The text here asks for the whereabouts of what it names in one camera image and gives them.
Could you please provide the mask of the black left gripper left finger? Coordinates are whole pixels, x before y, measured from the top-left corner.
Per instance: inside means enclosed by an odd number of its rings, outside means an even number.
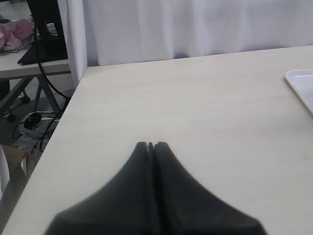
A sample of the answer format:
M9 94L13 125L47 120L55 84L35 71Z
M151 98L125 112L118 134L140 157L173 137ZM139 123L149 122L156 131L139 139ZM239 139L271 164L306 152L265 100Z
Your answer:
M47 235L154 234L153 146L139 142L99 191L58 213Z

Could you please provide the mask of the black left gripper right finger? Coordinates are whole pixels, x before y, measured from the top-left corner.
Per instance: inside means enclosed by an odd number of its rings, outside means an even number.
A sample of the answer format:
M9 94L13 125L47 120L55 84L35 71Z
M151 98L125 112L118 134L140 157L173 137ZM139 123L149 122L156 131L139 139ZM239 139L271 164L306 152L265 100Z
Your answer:
M164 235L265 235L261 222L203 187L170 146L154 147L154 180Z

